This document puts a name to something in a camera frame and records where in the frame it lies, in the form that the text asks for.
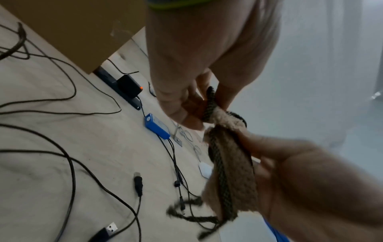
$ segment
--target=beige knitted pouch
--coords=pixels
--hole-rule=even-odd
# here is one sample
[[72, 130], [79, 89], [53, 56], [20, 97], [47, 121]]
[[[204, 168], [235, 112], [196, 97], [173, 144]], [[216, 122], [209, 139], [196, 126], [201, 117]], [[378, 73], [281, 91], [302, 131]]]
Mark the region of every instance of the beige knitted pouch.
[[185, 201], [187, 204], [207, 204], [216, 217], [186, 217], [176, 209], [175, 204], [167, 210], [169, 216], [186, 219], [191, 222], [214, 222], [216, 226], [201, 233], [199, 240], [206, 238], [227, 221], [233, 221], [239, 211], [257, 211], [257, 188], [251, 155], [237, 139], [235, 130], [246, 127], [239, 115], [225, 112], [214, 101], [213, 88], [207, 90], [208, 105], [203, 121], [215, 124], [205, 131], [203, 140], [209, 144], [209, 157], [214, 163], [211, 177], [206, 183], [200, 198]]

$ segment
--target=blue device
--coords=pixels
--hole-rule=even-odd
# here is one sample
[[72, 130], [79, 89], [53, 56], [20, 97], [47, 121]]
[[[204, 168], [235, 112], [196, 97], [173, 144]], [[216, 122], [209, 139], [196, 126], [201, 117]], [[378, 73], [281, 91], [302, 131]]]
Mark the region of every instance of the blue device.
[[170, 138], [168, 127], [151, 113], [145, 117], [145, 127], [158, 134], [164, 140]]

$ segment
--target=floor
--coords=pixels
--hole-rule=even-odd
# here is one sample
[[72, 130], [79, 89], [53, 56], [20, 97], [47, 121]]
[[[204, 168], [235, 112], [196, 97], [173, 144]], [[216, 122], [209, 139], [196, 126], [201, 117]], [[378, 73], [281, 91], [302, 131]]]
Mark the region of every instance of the floor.
[[[18, 20], [0, 8], [0, 23], [12, 29]], [[28, 38], [48, 55], [68, 61], [55, 48], [46, 43], [30, 28], [24, 26]], [[0, 29], [0, 46], [12, 46], [17, 36]], [[140, 50], [132, 44], [124, 56], [111, 59], [123, 71], [139, 70], [133, 78], [143, 86], [140, 94], [145, 113], [152, 112], [171, 130], [174, 125], [161, 111], [157, 101], [149, 94], [148, 67], [135, 57]], [[38, 53], [28, 45], [31, 53]], [[2, 111], [19, 109], [49, 110], [54, 112], [113, 112], [116, 104], [95, 90], [71, 67], [59, 64], [68, 72], [77, 87], [77, 95], [63, 102], [41, 102], [11, 105]], [[104, 63], [110, 73], [119, 74], [110, 64]], [[37, 98], [68, 97], [73, 93], [68, 78], [49, 60], [32, 57], [30, 60], [7, 58], [0, 63], [0, 103]], [[82, 161], [108, 189], [120, 196], [135, 209], [138, 198], [133, 188], [133, 174], [140, 172], [144, 195], [139, 213], [142, 241], [196, 241], [200, 227], [165, 215], [167, 207], [178, 199], [173, 187], [176, 179], [172, 161], [156, 135], [146, 129], [141, 111], [135, 110], [95, 75], [86, 77], [102, 91], [113, 96], [122, 112], [113, 115], [50, 115], [22, 113], [1, 115], [0, 123], [36, 130], [62, 146], [70, 156]], [[206, 180], [200, 175], [198, 159], [193, 146], [201, 149], [201, 161], [209, 163], [206, 146], [200, 137], [191, 132], [193, 143], [182, 136], [183, 147], [176, 145], [180, 169], [188, 180], [191, 192], [199, 194]], [[39, 149], [59, 152], [57, 148], [35, 135], [2, 128], [1, 149]], [[128, 224], [133, 216], [128, 209], [100, 190], [90, 176], [75, 164], [76, 196], [69, 223], [60, 241], [87, 241], [93, 234], [111, 222], [119, 228]], [[7, 242], [52, 241], [56, 237], [71, 195], [71, 178], [67, 161], [46, 154], [0, 154], [0, 234]], [[194, 212], [210, 215], [207, 208]], [[113, 241], [138, 242], [134, 224]], [[207, 241], [220, 241], [215, 234]]]

